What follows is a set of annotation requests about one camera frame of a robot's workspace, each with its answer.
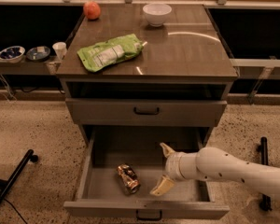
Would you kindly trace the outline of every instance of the drawer handle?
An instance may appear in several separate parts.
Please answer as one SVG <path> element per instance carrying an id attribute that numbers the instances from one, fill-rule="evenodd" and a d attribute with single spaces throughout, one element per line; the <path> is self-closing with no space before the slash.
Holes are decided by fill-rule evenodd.
<path id="1" fill-rule="evenodd" d="M 137 107 L 135 107 L 133 109 L 133 112 L 137 115 L 156 116 L 159 115 L 160 109 L 157 107 L 155 110 L 148 111 L 148 110 L 140 110 Z"/>
<path id="2" fill-rule="evenodd" d="M 143 221 L 160 221 L 162 219 L 162 211 L 160 210 L 160 216 L 156 218 L 145 218 L 139 216 L 139 211 L 136 210 L 136 218 L 137 220 L 143 220 Z"/>

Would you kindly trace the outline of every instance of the wooden drawer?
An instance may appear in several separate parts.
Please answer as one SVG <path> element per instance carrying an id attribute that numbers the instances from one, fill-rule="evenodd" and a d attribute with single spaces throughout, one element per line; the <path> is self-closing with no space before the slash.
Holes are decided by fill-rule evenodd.
<path id="1" fill-rule="evenodd" d="M 76 124 L 217 126 L 226 101 L 67 99 Z"/>
<path id="2" fill-rule="evenodd" d="M 175 185 L 163 196 L 151 196 L 163 174 L 165 159 L 160 142 L 176 150 L 195 152 L 200 139 L 196 128 L 96 126 L 92 129 L 77 196 L 65 202 L 72 216 L 220 219 L 229 211 L 216 204 L 207 184 L 190 180 Z M 125 194 L 116 168 L 128 163 L 141 183 L 135 194 Z"/>

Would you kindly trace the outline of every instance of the speckled floor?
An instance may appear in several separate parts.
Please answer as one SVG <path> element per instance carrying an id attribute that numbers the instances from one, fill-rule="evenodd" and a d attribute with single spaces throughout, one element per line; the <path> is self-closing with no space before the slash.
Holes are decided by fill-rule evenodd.
<path id="1" fill-rule="evenodd" d="M 280 167 L 280 106 L 228 105 L 208 145 L 259 162 L 255 150 L 262 136 L 268 138 L 270 165 Z M 75 196 L 85 151 L 64 102 L 0 101 L 0 178 L 8 179 L 30 148 L 39 156 L 39 162 L 29 162 L 7 196 L 27 223 L 140 222 L 130 218 L 70 217 L 63 209 L 64 201 Z M 221 220 L 164 219 L 160 223 L 280 223 L 280 203 L 272 203 L 273 210 L 264 212 L 259 209 L 261 195 L 243 184 L 212 182 L 210 187 L 216 202 L 231 209 Z M 24 222 L 3 202 L 0 223 Z"/>

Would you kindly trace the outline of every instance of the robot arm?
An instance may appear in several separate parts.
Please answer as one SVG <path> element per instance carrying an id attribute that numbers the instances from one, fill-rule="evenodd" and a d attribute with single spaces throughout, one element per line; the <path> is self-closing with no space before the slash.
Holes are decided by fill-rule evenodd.
<path id="1" fill-rule="evenodd" d="M 243 183 L 280 202 L 280 168 L 242 161 L 216 147 L 204 147 L 197 153 L 175 152 L 164 143 L 161 147 L 167 158 L 166 175 L 152 195 L 163 195 L 175 182 L 224 179 Z"/>

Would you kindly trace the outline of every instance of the bowl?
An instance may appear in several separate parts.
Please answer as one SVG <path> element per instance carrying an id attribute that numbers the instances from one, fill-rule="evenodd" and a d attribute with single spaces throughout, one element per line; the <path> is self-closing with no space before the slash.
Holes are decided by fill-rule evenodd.
<path id="1" fill-rule="evenodd" d="M 50 48 L 42 46 L 29 49 L 26 58 L 32 62 L 40 63 L 44 62 L 49 58 Z"/>
<path id="2" fill-rule="evenodd" d="M 172 9 L 167 4 L 148 4 L 143 7 L 144 16 L 151 26 L 162 26 L 168 19 Z"/>
<path id="3" fill-rule="evenodd" d="M 25 48 L 13 46 L 6 48 L 0 52 L 0 59 L 7 63 L 18 63 L 21 61 L 25 53 Z"/>

